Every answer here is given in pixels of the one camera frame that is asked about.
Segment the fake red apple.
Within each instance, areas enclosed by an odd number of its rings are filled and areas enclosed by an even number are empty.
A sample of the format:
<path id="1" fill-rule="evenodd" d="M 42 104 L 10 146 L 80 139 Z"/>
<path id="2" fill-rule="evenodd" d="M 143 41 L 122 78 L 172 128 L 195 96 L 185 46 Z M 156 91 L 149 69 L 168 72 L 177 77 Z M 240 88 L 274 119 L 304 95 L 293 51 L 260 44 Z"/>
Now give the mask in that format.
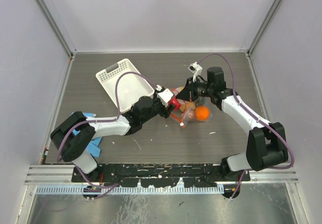
<path id="1" fill-rule="evenodd" d="M 181 107 L 181 103 L 175 96 L 170 100 L 170 104 L 174 105 L 174 110 L 179 110 Z"/>

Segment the clear zip top bag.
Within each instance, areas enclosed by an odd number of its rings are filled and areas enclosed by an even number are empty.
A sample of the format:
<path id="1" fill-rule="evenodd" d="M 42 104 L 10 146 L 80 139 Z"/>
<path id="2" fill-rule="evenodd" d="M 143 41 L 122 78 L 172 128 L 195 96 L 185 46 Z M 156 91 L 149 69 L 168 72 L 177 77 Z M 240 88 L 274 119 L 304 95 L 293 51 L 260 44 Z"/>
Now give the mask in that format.
<path id="1" fill-rule="evenodd" d="M 173 102 L 176 106 L 174 111 L 170 114 L 170 117 L 177 121 L 182 128 L 185 128 L 190 122 L 209 121 L 212 117 L 212 111 L 208 99 L 199 97 L 193 102 L 180 100 L 177 98 L 177 95 L 183 88 L 184 87 L 170 88 L 170 91 L 175 96 Z"/>

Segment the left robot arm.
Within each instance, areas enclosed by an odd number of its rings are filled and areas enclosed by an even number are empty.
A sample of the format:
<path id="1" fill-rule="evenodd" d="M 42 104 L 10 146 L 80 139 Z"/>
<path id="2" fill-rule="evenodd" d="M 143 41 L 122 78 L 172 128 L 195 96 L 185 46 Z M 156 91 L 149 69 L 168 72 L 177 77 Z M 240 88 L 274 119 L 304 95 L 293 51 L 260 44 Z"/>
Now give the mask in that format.
<path id="1" fill-rule="evenodd" d="M 58 150 L 58 159 L 73 163 L 88 181 L 97 181 L 101 170 L 93 155 L 86 150 L 92 139 L 132 135 L 157 115 L 168 118 L 176 107 L 174 98 L 162 98 L 160 94 L 153 98 L 143 96 L 129 111 L 115 117 L 86 117 L 81 111 L 72 113 L 50 134 Z"/>

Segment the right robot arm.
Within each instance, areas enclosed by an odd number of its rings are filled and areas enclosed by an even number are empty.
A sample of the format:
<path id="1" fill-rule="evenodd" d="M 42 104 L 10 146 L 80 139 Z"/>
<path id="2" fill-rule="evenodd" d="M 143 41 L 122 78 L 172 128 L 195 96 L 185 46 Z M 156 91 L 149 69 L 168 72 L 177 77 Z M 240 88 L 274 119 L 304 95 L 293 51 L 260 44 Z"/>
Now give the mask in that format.
<path id="1" fill-rule="evenodd" d="M 191 64 L 189 71 L 193 76 L 187 79 L 176 98 L 190 102 L 209 98 L 213 105 L 228 114 L 248 135 L 245 152 L 221 160 L 220 173 L 223 179 L 231 181 L 239 171 L 274 169 L 288 161 L 283 125 L 261 118 L 232 88 L 227 88 L 222 68 L 209 68 L 205 80 L 200 76 L 202 67 L 197 63 Z"/>

